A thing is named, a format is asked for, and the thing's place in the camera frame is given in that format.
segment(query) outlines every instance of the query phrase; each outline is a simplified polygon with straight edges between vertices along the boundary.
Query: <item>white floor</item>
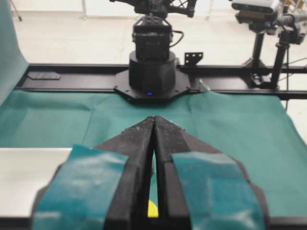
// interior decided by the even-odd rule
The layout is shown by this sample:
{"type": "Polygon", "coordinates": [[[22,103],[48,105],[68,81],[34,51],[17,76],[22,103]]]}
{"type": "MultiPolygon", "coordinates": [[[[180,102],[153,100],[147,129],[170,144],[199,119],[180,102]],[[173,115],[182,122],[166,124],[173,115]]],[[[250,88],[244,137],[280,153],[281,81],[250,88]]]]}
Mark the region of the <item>white floor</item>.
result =
{"type": "Polygon", "coordinates": [[[30,216],[38,190],[49,183],[70,151],[0,148],[0,217],[30,216]]]}
{"type": "MultiPolygon", "coordinates": [[[[214,13],[209,21],[172,15],[175,30],[185,32],[184,40],[172,50],[183,60],[184,52],[203,51],[200,64],[236,65],[252,53],[254,33],[238,24],[235,11],[214,13]]],[[[30,63],[126,64],[134,49],[132,26],[136,18],[90,18],[79,12],[21,12],[23,22],[14,18],[20,48],[30,63]]],[[[272,65],[278,38],[266,36],[261,59],[272,65]]],[[[307,57],[307,42],[292,45],[290,61],[307,57]]],[[[290,89],[307,90],[307,75],[294,75],[290,89]]],[[[307,142],[307,101],[292,100],[289,115],[307,142]]]]}

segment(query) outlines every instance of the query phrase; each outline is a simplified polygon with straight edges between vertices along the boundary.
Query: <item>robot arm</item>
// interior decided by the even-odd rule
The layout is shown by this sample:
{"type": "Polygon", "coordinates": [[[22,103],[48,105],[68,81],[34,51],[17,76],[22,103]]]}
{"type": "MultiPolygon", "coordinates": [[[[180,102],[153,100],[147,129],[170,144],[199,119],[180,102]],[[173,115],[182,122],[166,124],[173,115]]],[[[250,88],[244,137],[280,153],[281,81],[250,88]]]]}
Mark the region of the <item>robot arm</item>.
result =
{"type": "Polygon", "coordinates": [[[166,18],[168,13],[181,13],[193,17],[197,0],[110,0],[120,1],[134,6],[136,13],[149,14],[166,18]]]}

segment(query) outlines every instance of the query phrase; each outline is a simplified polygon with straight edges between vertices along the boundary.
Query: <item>metal bracket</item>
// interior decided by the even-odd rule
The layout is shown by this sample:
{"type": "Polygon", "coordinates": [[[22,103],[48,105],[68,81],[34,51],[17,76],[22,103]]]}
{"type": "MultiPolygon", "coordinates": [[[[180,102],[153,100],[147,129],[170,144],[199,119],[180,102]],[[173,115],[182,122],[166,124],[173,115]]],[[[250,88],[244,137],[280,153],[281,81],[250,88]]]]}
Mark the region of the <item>metal bracket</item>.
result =
{"type": "MultiPolygon", "coordinates": [[[[260,68],[266,68],[265,64],[259,59],[258,61],[258,66],[257,68],[260,69],[260,68]]],[[[253,63],[254,63],[254,59],[252,57],[250,57],[246,62],[244,62],[242,64],[242,67],[243,68],[249,68],[249,69],[252,69],[253,67],[253,63]]]]}
{"type": "Polygon", "coordinates": [[[184,65],[185,66],[196,66],[203,58],[203,52],[199,53],[185,53],[184,54],[184,65]]]}
{"type": "Polygon", "coordinates": [[[259,76],[252,74],[251,86],[259,89],[272,89],[272,83],[269,76],[259,76]]]}
{"type": "Polygon", "coordinates": [[[56,72],[29,72],[28,77],[32,80],[60,80],[61,75],[56,72]]]}

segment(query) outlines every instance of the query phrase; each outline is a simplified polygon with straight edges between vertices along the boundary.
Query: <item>green cloth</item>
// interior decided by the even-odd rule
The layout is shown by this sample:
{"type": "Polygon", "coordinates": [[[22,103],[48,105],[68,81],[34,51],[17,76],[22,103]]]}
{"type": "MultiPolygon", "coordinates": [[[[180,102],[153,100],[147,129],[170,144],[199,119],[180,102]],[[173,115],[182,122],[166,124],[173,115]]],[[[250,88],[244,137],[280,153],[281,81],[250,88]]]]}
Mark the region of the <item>green cloth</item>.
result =
{"type": "Polygon", "coordinates": [[[244,163],[272,216],[307,215],[307,146],[275,96],[207,92],[145,105],[111,93],[13,91],[0,107],[0,147],[96,146],[150,115],[244,163]]]}
{"type": "Polygon", "coordinates": [[[28,68],[22,56],[7,0],[0,0],[0,105],[28,68]]]}
{"type": "Polygon", "coordinates": [[[149,199],[158,207],[158,184],[156,157],[153,155],[152,176],[150,179],[149,199]]]}
{"type": "Polygon", "coordinates": [[[75,145],[35,209],[32,229],[103,229],[127,159],[75,145]]]}
{"type": "Polygon", "coordinates": [[[172,157],[193,230],[265,229],[260,204],[233,159],[204,152],[172,157]]]}

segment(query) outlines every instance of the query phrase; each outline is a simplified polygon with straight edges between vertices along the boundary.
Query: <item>camera mount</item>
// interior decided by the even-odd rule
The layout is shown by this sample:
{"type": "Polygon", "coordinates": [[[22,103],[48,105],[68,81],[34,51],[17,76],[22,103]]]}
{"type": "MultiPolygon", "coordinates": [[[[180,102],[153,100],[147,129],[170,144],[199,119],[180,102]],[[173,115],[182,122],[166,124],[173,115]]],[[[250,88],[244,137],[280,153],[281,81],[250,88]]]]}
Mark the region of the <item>camera mount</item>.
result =
{"type": "Polygon", "coordinates": [[[263,14],[252,11],[240,11],[236,14],[239,23],[248,23],[249,29],[256,33],[253,56],[243,64],[244,67],[251,69],[251,87],[261,89],[276,89],[282,68],[283,60],[290,44],[300,45],[305,38],[301,33],[299,23],[307,21],[307,15],[291,15],[287,14],[289,7],[285,6],[283,15],[278,16],[278,11],[272,14],[263,14]],[[264,35],[274,35],[278,27],[283,30],[279,33],[279,42],[276,44],[278,50],[276,54],[275,64],[271,77],[260,73],[260,69],[265,65],[260,60],[261,49],[263,45],[264,35]]]}

